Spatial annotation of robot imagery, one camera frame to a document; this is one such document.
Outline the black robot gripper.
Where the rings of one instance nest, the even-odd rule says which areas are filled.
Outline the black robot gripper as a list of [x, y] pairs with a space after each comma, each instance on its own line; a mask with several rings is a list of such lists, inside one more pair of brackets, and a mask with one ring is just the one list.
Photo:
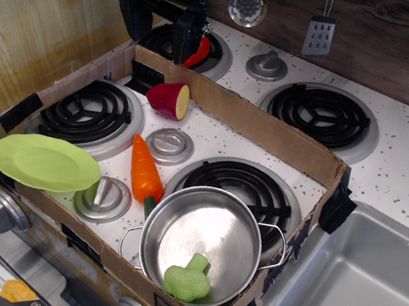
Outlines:
[[152, 12], [176, 17], [172, 32], [172, 55], [182, 65], [197, 53], [203, 37], [209, 3], [207, 0], [119, 0], [129, 36], [141, 40], [151, 30]]

